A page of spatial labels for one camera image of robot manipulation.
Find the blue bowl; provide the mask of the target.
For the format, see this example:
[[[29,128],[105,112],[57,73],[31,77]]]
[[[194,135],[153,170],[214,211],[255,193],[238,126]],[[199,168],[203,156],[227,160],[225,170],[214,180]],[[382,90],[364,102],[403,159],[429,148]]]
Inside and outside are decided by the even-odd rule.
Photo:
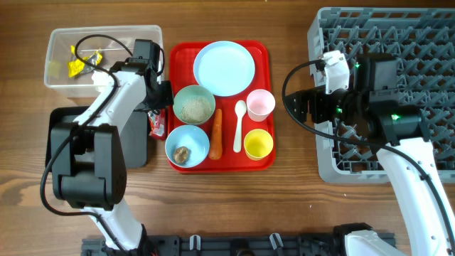
[[[174,153],[183,146],[187,148],[188,156],[183,163],[178,163],[175,160]],[[184,169],[201,164],[207,158],[209,149],[208,135],[200,127],[189,124],[172,130],[165,143],[168,160],[173,165]]]

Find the red snack wrapper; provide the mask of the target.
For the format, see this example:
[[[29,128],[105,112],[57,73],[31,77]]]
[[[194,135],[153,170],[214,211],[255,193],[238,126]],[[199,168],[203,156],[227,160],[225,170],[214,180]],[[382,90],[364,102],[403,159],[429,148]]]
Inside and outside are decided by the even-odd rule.
[[[154,139],[165,140],[167,137],[167,109],[148,112],[150,131],[149,136]]]

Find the yellow silver wrapper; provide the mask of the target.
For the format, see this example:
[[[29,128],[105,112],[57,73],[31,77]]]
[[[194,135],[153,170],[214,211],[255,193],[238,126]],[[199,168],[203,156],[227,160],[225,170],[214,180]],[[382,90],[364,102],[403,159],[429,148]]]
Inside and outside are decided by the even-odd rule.
[[[90,73],[94,70],[92,66],[84,64],[81,60],[75,57],[75,46],[71,46],[70,51],[73,54],[73,58],[67,64],[69,78],[76,77],[77,75]],[[102,54],[97,50],[89,57],[83,57],[82,59],[92,65],[99,65],[103,57]]]

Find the green bowl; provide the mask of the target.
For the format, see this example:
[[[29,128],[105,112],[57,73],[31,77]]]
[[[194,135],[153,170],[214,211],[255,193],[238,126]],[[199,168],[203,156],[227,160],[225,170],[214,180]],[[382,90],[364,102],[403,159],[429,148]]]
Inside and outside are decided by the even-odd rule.
[[[178,93],[174,97],[174,104],[173,104],[173,112],[174,112],[174,114],[177,116],[177,118],[180,121],[182,121],[185,124],[190,124],[190,123],[184,122],[182,120],[182,118],[181,118],[181,108],[182,108],[183,102],[186,99],[188,99],[189,97],[195,97],[195,96],[200,96],[200,97],[206,98],[210,102],[213,110],[212,110],[211,116],[206,121],[204,121],[202,123],[198,123],[198,124],[192,124],[192,125],[204,124],[205,122],[207,122],[212,117],[212,115],[213,115],[213,113],[215,111],[215,106],[216,106],[215,97],[209,90],[207,90],[206,88],[204,88],[204,87],[202,87],[200,85],[189,85],[189,86],[186,86],[183,89],[178,91]]]

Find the white tissue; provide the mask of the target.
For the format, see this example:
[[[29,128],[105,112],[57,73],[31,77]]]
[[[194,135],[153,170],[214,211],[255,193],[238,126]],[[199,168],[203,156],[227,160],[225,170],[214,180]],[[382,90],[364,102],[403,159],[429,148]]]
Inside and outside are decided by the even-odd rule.
[[[111,83],[112,78],[107,73],[95,70],[92,74],[92,81],[95,89],[98,92],[103,92],[105,87]]]

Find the brown food scrap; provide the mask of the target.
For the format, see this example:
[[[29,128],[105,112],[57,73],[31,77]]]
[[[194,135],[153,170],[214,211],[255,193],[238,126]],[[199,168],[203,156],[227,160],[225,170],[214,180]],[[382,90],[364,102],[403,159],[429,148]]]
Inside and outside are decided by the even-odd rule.
[[[181,146],[174,151],[173,159],[177,164],[184,164],[187,162],[190,152],[189,148]]]

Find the white rice pile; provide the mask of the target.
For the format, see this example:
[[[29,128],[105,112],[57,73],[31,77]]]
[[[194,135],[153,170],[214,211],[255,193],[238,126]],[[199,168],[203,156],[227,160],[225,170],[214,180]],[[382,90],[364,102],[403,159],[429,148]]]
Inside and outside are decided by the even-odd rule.
[[[183,102],[181,118],[184,122],[198,124],[206,121],[212,114],[210,102],[200,96],[189,97]]]

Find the orange carrot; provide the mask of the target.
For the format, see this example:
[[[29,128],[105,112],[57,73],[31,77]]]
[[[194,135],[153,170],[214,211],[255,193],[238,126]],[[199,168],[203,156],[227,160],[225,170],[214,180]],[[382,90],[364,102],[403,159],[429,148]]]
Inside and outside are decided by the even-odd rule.
[[[210,151],[208,155],[212,160],[220,159],[223,154],[222,123],[223,112],[221,109],[216,109],[210,138]]]

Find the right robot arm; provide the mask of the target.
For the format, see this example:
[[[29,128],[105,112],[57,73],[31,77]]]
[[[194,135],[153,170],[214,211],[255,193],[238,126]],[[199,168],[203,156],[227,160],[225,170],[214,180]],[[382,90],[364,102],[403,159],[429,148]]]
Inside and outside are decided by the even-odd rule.
[[[454,254],[454,212],[434,160],[429,128],[420,109],[401,105],[397,61],[387,53],[355,59],[350,69],[338,50],[296,66],[285,78],[314,65],[324,84],[290,95],[285,110],[320,137],[367,146],[394,189],[413,255]]]

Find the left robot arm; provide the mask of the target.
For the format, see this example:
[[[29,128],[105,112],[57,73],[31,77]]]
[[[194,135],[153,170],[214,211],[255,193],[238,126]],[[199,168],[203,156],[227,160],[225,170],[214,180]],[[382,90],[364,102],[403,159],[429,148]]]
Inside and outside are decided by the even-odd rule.
[[[159,253],[124,199],[127,166],[120,135],[138,105],[161,110],[172,104],[171,83],[159,80],[163,69],[162,61],[115,63],[96,100],[72,122],[50,128],[40,195],[46,195],[50,176],[55,197],[74,209],[66,216],[89,216],[104,236],[108,255]]]

